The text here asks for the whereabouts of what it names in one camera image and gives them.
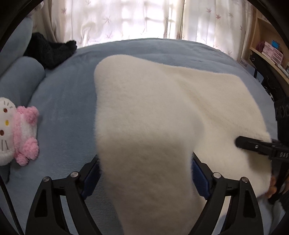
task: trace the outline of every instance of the cream plush garment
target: cream plush garment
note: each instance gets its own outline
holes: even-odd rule
[[[205,204],[192,152],[226,178],[248,177],[257,196],[267,191],[270,161],[234,144],[239,135],[270,141],[239,77],[116,55],[94,78],[97,150],[125,235],[190,232]]]

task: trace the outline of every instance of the stuffed animal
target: stuffed animal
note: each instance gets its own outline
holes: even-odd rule
[[[37,158],[38,115],[34,106],[16,108],[9,99],[0,98],[0,166],[8,164],[13,158],[19,165],[25,166],[29,159]]]

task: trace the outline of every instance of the blue cushion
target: blue cushion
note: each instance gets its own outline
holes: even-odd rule
[[[0,77],[0,97],[8,98],[16,106],[27,106],[44,77],[43,66],[37,60],[23,56]],[[9,165],[0,167],[4,182],[9,179],[9,168]]]
[[[26,17],[17,26],[0,52],[0,76],[19,57],[23,56],[32,35],[33,21]]]

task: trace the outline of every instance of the blue bed sheet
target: blue bed sheet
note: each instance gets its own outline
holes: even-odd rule
[[[245,69],[219,50],[199,43],[164,39],[119,41],[78,49],[63,64],[46,71],[45,79],[29,104],[36,106],[40,112],[37,136],[39,157],[26,167],[12,163],[7,184],[23,228],[41,179],[44,176],[52,179],[66,177],[72,171],[79,170],[96,154],[93,72],[102,59],[115,54],[239,76],[260,107],[272,138],[277,138],[275,111],[269,95]],[[1,207],[10,216],[3,200],[0,194]],[[102,178],[86,204],[103,235],[123,234],[113,205],[105,194]],[[65,202],[64,211],[71,233],[77,234]]]

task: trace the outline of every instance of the curtain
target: curtain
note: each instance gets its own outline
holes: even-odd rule
[[[34,30],[78,47],[136,38],[206,44],[239,59],[251,25],[246,0],[45,0]]]

